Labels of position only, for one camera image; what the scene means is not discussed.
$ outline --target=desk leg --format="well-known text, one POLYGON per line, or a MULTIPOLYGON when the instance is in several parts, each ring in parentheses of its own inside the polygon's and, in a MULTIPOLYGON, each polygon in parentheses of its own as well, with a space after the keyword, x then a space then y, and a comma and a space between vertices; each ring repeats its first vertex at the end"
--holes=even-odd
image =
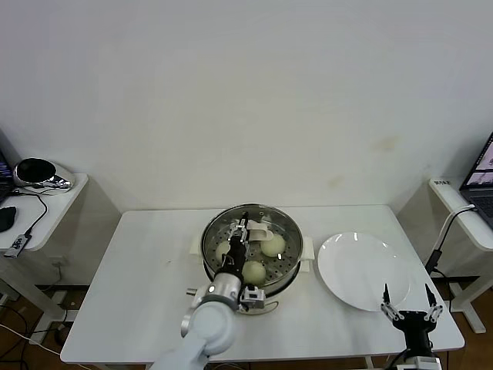
POLYGON ((487 291, 493 285, 493 277, 481 276, 474 283, 462 290, 458 283, 451 283, 450 289, 455 298, 452 300, 452 312, 462 312, 468 320, 469 325, 476 334, 486 332, 478 314, 472 307, 471 302, 487 291))
POLYGON ((8 299, 12 301, 17 301, 19 297, 18 293, 14 289, 10 288, 10 286, 2 279, 0 279, 0 293, 7 295, 8 299))
POLYGON ((65 316, 65 310, 61 309, 3 257, 0 257, 0 278, 52 318, 62 320, 65 316))

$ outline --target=white table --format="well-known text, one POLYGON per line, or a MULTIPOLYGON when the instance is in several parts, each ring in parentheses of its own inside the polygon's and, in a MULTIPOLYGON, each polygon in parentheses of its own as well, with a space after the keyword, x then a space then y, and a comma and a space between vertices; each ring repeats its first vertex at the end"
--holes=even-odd
MULTIPOLYGON (((449 211, 467 206, 469 202, 459 193, 463 179, 458 177, 437 177, 430 179, 430 187, 437 194, 449 211)), ((482 251, 493 251, 493 230, 475 212, 465 212, 457 216, 457 222, 471 239, 472 243, 482 251)), ((471 302, 493 286, 493 271, 486 274, 462 290, 458 283, 450 284, 454 299, 452 312, 462 312, 474 333, 485 333, 486 328, 476 314, 471 302)))
MULTIPOLYGON (((56 292, 54 297, 50 299, 46 294, 40 291, 26 273, 23 272, 23 260, 30 259, 30 252, 41 249, 52 235, 53 231, 59 225, 67 210, 80 194, 82 188, 86 185, 88 177, 84 173, 75 174, 75 186, 66 193, 58 195, 40 195, 48 207, 46 215, 36 224, 32 230, 32 239, 25 246, 24 251, 15 259, 7 259, 0 257, 0 278, 10 287, 14 288, 19 294, 35 304, 43 310, 45 314, 39 321, 36 330, 44 330, 46 325, 50 325, 52 321, 61 320, 65 316, 65 310, 62 310, 58 303, 61 303, 65 292, 56 292)), ((0 254, 5 253, 10 248, 16 237, 26 232, 32 223, 41 215, 44 207, 36 197, 8 197, 0 207, 16 206, 17 213, 15 222, 12 228, 0 233, 0 254)), ((37 254, 36 261, 31 263, 31 267, 35 266, 37 260, 42 259, 42 256, 37 254)), ((53 271, 53 277, 58 277, 56 271, 53 271)), ((73 319, 75 312, 70 312, 67 320, 73 319)), ((32 339, 37 341, 44 338, 45 333, 33 335, 32 339)))
MULTIPOLYGON (((314 239, 350 230, 394 245, 411 272, 411 292, 399 308, 427 310, 424 284, 437 293, 401 225, 387 206, 281 208, 314 239)), ((192 298, 187 288, 208 282, 189 254, 194 237, 221 210, 130 211, 123 214, 92 281, 61 359, 69 363, 145 364, 179 345, 192 298)), ((275 312, 237 315, 235 344, 213 361, 337 358, 400 352, 404 336, 381 313, 352 308, 328 291, 311 269, 299 274, 275 312)), ((464 339, 448 312, 430 335, 434 350, 464 339)))

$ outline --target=white plate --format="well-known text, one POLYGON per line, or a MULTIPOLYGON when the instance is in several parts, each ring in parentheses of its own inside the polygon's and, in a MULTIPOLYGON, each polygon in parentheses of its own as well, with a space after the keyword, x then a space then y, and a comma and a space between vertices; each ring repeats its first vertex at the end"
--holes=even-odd
POLYGON ((322 245, 317 260, 326 286, 361 310, 380 310, 386 283, 393 305, 409 293, 406 264, 392 246, 370 234, 334 235, 322 245))

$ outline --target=robotic arm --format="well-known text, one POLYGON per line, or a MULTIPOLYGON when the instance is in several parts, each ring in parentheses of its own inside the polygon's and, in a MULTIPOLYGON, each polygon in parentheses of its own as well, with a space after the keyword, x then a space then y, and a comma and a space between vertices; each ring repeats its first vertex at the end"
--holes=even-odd
POLYGON ((265 293, 253 285, 243 284, 243 265, 247 259, 250 232, 248 213, 231 230, 230 250, 223 255, 223 264, 214 280, 198 290, 192 306, 182 321, 181 346, 164 353, 151 366, 152 370, 203 370, 211 355, 226 351, 234 342, 234 312, 241 308, 263 308, 265 293))
POLYGON ((441 370, 440 359, 431 351, 428 333, 437 327, 437 320, 444 308, 437 305, 437 300, 427 284, 425 287, 430 305, 427 312, 398 311, 391 304, 388 287, 385 285, 384 303, 381 304, 381 310, 392 325, 404 333, 406 339, 406 350, 401 353, 404 356, 404 365, 395 365, 400 357, 397 356, 386 369, 441 370))

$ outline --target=computer mouse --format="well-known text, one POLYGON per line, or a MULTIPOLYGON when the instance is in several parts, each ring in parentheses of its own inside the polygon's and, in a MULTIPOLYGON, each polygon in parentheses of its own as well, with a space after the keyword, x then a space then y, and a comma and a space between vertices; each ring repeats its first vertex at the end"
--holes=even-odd
POLYGON ((6 231, 12 227, 15 219, 15 207, 5 207, 0 209, 0 232, 6 231))

